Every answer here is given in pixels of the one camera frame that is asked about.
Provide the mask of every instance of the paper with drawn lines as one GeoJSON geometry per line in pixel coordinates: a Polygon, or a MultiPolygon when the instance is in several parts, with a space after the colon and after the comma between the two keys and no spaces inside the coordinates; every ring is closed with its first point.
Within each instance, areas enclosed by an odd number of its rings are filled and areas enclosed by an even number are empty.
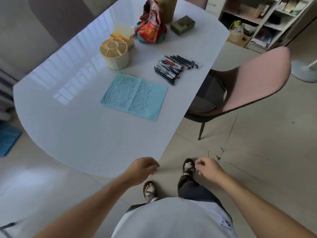
{"type": "Polygon", "coordinates": [[[167,87],[118,73],[100,103],[156,121],[167,87]]]}

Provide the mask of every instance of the pile of pens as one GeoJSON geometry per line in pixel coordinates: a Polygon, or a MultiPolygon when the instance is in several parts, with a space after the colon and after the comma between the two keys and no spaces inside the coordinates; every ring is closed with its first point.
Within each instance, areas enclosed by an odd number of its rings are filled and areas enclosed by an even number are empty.
{"type": "Polygon", "coordinates": [[[198,68],[198,64],[179,55],[165,55],[154,67],[155,72],[172,85],[175,85],[175,80],[180,78],[179,74],[184,69],[191,68],[198,68]]]}

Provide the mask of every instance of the black sandal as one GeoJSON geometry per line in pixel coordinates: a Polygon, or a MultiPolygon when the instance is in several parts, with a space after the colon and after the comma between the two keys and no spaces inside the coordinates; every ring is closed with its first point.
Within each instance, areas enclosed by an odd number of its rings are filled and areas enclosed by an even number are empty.
{"type": "Polygon", "coordinates": [[[143,186],[143,195],[145,199],[146,199],[146,196],[148,197],[148,200],[147,200],[148,203],[159,200],[159,196],[157,195],[156,188],[153,181],[145,182],[143,186]],[[150,188],[147,191],[145,191],[145,188],[150,184],[152,184],[152,186],[150,186],[150,188]]]}
{"type": "Polygon", "coordinates": [[[195,162],[188,158],[184,161],[184,164],[183,164],[183,175],[189,175],[189,176],[193,176],[194,172],[195,172],[195,162]],[[186,171],[185,171],[185,164],[187,163],[191,163],[192,165],[192,168],[187,168],[186,171]]]}

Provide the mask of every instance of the round organizer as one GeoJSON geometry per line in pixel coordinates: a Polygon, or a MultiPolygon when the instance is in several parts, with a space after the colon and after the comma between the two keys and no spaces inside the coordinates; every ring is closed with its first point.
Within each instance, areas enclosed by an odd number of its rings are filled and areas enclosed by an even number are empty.
{"type": "Polygon", "coordinates": [[[118,38],[105,40],[100,46],[100,53],[107,66],[112,69],[125,68],[130,61],[127,44],[118,38]]]}

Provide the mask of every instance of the white table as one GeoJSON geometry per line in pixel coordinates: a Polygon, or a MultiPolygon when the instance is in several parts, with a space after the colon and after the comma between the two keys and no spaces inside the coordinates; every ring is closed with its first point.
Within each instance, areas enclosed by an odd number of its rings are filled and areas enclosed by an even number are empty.
{"type": "Polygon", "coordinates": [[[159,160],[229,35],[212,15],[178,0],[174,19],[188,15],[195,27],[179,37],[168,26],[165,41],[158,45],[135,39],[130,64],[121,70],[168,87],[157,121],[103,106],[100,100],[117,71],[106,67],[99,46],[116,23],[136,24],[145,1],[117,1],[14,86],[26,132],[62,163],[114,177],[135,158],[159,160]],[[153,69],[162,55],[183,55],[203,66],[186,70],[172,86],[153,69]]]}

